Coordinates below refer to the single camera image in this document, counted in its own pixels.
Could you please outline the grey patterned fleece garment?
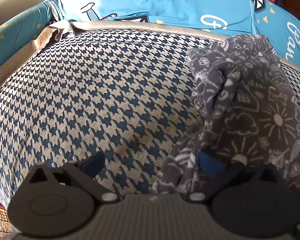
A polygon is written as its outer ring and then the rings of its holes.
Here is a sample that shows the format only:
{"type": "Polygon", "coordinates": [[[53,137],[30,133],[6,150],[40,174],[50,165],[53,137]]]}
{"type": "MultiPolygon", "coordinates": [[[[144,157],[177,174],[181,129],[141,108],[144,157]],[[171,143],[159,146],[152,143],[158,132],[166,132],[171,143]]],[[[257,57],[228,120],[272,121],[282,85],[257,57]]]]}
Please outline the grey patterned fleece garment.
{"type": "Polygon", "coordinates": [[[191,48],[196,83],[191,99],[199,113],[164,161],[155,194],[188,194],[208,181],[199,154],[223,164],[271,164],[300,193],[300,110],[293,89],[264,35],[235,35],[191,48]]]}

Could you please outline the houndstooth sofa cushion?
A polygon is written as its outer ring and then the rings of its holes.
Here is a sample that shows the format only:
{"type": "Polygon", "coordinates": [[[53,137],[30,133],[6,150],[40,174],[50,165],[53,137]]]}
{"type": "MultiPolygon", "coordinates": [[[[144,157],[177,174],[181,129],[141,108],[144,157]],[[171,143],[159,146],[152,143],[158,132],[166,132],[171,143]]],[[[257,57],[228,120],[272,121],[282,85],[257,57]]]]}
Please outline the houndstooth sofa cushion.
{"type": "MultiPolygon", "coordinates": [[[[141,29],[76,31],[47,45],[0,89],[0,202],[32,167],[102,151],[97,181],[152,191],[164,161],[199,113],[187,53],[213,41],[141,29]]],[[[300,110],[300,74],[281,64],[300,110]]]]}

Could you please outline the blue cartoon print pillow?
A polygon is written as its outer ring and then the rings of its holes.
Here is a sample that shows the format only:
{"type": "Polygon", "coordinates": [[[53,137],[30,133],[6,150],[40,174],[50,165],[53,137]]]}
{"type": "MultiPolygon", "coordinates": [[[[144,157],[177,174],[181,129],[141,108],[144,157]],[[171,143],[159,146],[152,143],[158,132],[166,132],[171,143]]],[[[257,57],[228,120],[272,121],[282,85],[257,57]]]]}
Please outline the blue cartoon print pillow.
{"type": "Polygon", "coordinates": [[[261,34],[300,67],[300,21],[268,0],[45,0],[0,26],[0,66],[51,21],[135,21],[261,34]]]}

